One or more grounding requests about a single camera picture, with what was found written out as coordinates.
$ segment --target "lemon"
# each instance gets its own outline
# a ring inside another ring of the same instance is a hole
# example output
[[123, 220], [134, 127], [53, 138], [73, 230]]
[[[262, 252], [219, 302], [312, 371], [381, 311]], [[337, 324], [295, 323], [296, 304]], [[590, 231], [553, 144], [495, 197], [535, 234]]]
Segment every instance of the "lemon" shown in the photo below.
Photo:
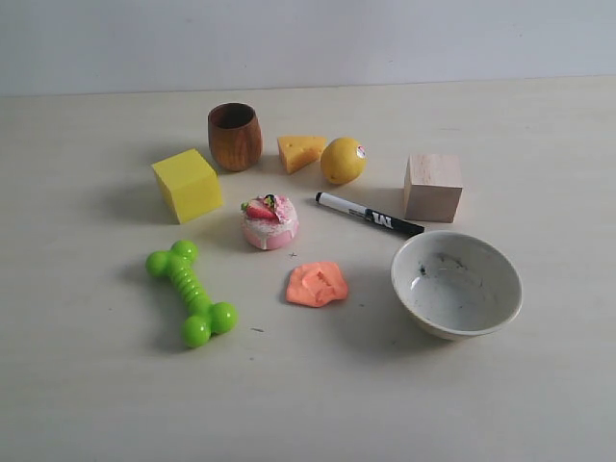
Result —
[[321, 154], [321, 172], [334, 185], [353, 181], [362, 174], [365, 166], [364, 146], [353, 138], [338, 138]]

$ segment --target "white bowl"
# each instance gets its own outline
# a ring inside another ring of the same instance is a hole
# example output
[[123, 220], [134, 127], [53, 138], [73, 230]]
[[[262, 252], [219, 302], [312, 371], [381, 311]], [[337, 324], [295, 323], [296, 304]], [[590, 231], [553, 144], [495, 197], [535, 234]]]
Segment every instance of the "white bowl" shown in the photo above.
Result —
[[488, 243], [453, 231], [412, 237], [392, 261], [400, 301], [425, 331], [447, 340], [490, 334], [520, 312], [522, 281]]

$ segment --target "green dog bone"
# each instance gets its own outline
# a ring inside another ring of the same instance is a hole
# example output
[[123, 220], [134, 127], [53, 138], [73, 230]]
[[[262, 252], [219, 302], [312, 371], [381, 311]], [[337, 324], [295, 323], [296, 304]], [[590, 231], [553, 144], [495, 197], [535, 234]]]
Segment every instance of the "green dog bone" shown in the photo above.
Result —
[[212, 303], [193, 272], [192, 264], [198, 249], [191, 241], [178, 241], [171, 250], [152, 252], [145, 261], [147, 272], [153, 277], [166, 276], [184, 300], [189, 317], [182, 326], [182, 339], [187, 347], [205, 345], [212, 334], [229, 332], [238, 321], [231, 303]]

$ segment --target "wood grain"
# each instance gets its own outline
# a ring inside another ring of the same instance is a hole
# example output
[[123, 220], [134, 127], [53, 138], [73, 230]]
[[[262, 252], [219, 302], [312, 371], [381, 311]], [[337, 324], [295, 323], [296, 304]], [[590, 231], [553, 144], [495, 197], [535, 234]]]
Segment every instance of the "wood grain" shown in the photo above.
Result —
[[212, 157], [221, 167], [242, 171], [254, 166], [263, 151], [254, 109], [242, 103], [216, 106], [208, 115], [208, 141]]

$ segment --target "black marker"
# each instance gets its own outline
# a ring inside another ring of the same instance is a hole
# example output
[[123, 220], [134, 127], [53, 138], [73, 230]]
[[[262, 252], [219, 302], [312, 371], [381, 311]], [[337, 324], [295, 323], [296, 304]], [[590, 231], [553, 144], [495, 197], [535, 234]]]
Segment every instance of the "black marker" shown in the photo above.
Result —
[[321, 205], [345, 214], [353, 215], [354, 217], [363, 218], [366, 221], [389, 228], [392, 231], [398, 231], [399, 233], [406, 234], [407, 236], [422, 234], [424, 231], [424, 227], [419, 224], [409, 223], [403, 219], [381, 214], [376, 210], [341, 199], [340, 197], [328, 194], [327, 192], [317, 192], [317, 197], [315, 197], [315, 199]]

